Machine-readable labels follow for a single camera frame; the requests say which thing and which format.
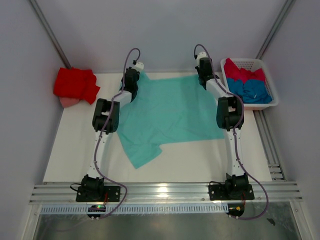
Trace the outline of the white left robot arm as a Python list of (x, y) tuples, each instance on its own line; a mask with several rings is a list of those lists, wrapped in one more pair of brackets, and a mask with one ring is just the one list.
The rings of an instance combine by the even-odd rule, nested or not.
[(120, 109), (131, 103), (137, 96), (138, 81), (143, 69), (144, 65), (141, 62), (125, 69), (119, 92), (111, 100), (99, 98), (96, 101), (92, 119), (95, 148), (90, 167), (78, 188), (78, 195), (81, 197), (100, 201), (106, 195), (105, 177), (101, 172), (101, 167), (105, 163), (104, 152), (110, 145), (112, 134), (118, 129)]

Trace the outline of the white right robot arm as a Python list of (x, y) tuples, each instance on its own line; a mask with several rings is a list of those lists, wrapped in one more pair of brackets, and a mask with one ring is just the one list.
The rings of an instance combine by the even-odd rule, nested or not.
[(220, 186), (220, 190), (228, 199), (240, 200), (249, 189), (248, 175), (240, 164), (243, 105), (241, 100), (228, 93), (222, 82), (217, 79), (209, 57), (199, 55), (196, 62), (195, 69), (200, 85), (217, 100), (216, 123), (223, 130), (225, 137), (228, 164), (226, 180)]

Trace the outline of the teal t shirt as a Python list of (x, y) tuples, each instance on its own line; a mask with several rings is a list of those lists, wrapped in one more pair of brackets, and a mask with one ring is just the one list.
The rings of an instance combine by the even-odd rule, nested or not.
[(141, 73), (133, 102), (120, 109), (117, 134), (135, 169), (158, 157), (161, 145), (223, 139), (217, 104), (197, 75), (150, 79)]

